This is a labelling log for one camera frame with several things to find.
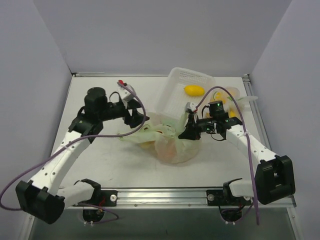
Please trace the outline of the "green avocado print plastic bag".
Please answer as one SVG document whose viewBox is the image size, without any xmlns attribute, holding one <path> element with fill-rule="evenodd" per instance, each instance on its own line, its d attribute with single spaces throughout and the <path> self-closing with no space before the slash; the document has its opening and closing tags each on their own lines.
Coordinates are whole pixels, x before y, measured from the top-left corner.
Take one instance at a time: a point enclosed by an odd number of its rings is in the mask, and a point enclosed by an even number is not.
<svg viewBox="0 0 320 240">
<path fill-rule="evenodd" d="M 181 164 L 194 158 L 201 149 L 201 140 L 179 139 L 188 116 L 170 120 L 155 112 L 148 113 L 147 120 L 137 132 L 122 136 L 123 142 L 138 145 L 158 160 L 169 165 Z"/>
</svg>

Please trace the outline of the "white plastic basket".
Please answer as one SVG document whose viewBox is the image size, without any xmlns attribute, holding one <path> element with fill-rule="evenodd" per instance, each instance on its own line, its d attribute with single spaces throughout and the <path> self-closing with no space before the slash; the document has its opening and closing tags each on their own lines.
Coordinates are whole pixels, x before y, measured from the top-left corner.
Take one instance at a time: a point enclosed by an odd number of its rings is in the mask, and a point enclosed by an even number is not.
<svg viewBox="0 0 320 240">
<path fill-rule="evenodd" d="M 196 85 L 208 91 L 216 84 L 213 76 L 187 68 L 173 68 L 155 104 L 155 112 L 164 118 L 179 120 L 188 102 L 199 103 L 201 96 L 189 96 L 184 88 Z"/>
</svg>

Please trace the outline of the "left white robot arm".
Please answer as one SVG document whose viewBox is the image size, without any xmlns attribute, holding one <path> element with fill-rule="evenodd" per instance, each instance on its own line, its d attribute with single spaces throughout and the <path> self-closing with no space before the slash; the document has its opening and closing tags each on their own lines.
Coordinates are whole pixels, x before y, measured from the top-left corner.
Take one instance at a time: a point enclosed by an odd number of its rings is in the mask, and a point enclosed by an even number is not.
<svg viewBox="0 0 320 240">
<path fill-rule="evenodd" d="M 121 81 L 117 84 L 117 102 L 109 101 L 103 88 L 90 88 L 57 150 L 29 181 L 17 184 L 15 192 L 22 211 L 53 224 L 71 206 L 95 206 L 101 201 L 101 185 L 93 180 L 85 178 L 65 188 L 60 185 L 78 157 L 102 137 L 104 122 L 123 119 L 134 134 L 149 119 L 134 88 Z"/>
</svg>

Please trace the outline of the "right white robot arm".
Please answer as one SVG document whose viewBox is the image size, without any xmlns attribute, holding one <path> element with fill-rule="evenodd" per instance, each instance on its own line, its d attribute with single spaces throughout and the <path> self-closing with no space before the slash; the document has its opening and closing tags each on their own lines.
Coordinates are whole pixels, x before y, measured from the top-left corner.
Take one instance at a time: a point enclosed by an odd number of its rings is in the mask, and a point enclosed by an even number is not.
<svg viewBox="0 0 320 240">
<path fill-rule="evenodd" d="M 232 205 L 239 198 L 254 199 L 267 205 L 294 195 L 296 185 L 292 160 L 265 147 L 246 131 L 239 118 L 229 117 L 222 101 L 213 101 L 208 108 L 210 117 L 199 118 L 195 103 L 188 102 L 184 108 L 187 122 L 178 137 L 182 140 L 197 141 L 202 133 L 218 134 L 248 158 L 251 179 L 236 178 L 225 182 L 222 187 L 222 200 Z"/>
</svg>

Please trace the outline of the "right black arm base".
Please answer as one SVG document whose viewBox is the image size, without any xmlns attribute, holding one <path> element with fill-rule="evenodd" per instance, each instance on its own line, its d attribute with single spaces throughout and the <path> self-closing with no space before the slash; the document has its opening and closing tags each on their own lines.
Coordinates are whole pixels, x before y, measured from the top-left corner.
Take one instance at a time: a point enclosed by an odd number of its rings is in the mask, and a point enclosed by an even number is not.
<svg viewBox="0 0 320 240">
<path fill-rule="evenodd" d="M 206 200 L 208 206 L 224 207 L 224 206 L 250 206 L 251 201 L 245 200 L 243 197 L 225 196 L 222 188 L 206 190 Z"/>
</svg>

